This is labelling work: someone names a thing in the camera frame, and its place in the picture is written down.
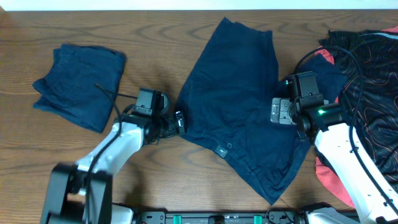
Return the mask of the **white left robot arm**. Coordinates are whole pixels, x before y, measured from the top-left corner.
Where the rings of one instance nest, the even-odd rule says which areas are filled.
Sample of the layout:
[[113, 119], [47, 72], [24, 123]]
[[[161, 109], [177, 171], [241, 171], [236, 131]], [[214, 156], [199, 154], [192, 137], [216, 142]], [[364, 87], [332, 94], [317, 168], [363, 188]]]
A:
[[74, 164], [51, 174], [41, 223], [136, 223], [134, 209], [114, 203], [113, 179], [143, 146], [185, 133], [184, 113], [169, 113], [167, 95], [141, 93], [117, 112], [109, 134]]

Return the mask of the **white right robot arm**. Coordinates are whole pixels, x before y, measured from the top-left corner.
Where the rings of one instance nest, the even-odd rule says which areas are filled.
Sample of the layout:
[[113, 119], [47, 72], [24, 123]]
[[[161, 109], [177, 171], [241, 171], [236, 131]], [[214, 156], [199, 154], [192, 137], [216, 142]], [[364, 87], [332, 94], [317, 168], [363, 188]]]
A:
[[337, 103], [321, 95], [273, 98], [273, 123], [296, 125], [330, 163], [349, 194], [359, 223], [397, 223], [397, 193], [361, 144]]

